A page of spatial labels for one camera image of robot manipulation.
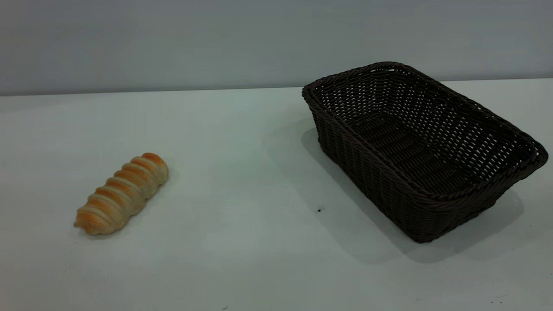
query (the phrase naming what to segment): spiral bread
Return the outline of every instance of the spiral bread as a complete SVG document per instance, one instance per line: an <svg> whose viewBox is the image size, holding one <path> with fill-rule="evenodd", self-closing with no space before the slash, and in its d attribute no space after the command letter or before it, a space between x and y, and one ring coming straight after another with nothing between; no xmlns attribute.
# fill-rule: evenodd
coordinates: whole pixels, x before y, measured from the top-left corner
<svg viewBox="0 0 553 311"><path fill-rule="evenodd" d="M77 209L75 227L90 235L110 234L121 229L144 207L169 176L167 164L156 154L144 153L125 163L106 184Z"/></svg>

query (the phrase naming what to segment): golden brown crust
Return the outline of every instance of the golden brown crust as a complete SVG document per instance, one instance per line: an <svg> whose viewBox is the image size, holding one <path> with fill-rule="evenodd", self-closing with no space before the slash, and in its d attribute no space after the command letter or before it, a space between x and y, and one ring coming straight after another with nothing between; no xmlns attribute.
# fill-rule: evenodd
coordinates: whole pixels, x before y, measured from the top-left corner
<svg viewBox="0 0 553 311"><path fill-rule="evenodd" d="M143 158L148 159L155 163L155 165L159 166L161 168L161 173L163 176L163 182L167 180L169 177L169 168L167 167L167 164L165 164L165 161L161 159L157 154L146 152L142 155Z"/></svg>
<svg viewBox="0 0 553 311"><path fill-rule="evenodd" d="M88 197L87 203L77 210L74 225L90 235L121 229L168 176L167 165L156 154L133 158Z"/></svg>

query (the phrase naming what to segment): wicker basket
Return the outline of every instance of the wicker basket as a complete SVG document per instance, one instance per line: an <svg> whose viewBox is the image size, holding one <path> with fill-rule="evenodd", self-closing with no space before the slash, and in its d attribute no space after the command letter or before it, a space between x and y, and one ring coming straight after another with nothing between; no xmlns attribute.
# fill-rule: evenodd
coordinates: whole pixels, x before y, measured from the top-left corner
<svg viewBox="0 0 553 311"><path fill-rule="evenodd" d="M331 75L302 94L322 150L419 243L478 216L547 161L528 134L400 63Z"/></svg>

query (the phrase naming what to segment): gray wall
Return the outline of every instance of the gray wall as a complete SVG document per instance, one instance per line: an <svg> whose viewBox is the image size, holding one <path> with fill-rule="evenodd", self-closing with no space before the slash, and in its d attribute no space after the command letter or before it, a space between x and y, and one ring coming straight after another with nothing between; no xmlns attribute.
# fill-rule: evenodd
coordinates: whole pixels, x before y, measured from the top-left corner
<svg viewBox="0 0 553 311"><path fill-rule="evenodd" d="M552 0L3 0L0 94L553 76Z"/></svg>

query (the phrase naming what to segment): woven basket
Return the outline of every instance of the woven basket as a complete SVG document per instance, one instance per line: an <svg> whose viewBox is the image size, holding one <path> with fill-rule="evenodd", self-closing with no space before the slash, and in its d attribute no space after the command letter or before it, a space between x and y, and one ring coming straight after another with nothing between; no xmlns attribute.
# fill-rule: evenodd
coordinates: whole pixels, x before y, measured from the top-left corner
<svg viewBox="0 0 553 311"><path fill-rule="evenodd" d="M478 216L547 161L528 134L400 63L331 75L302 95L322 150L419 243Z"/></svg>

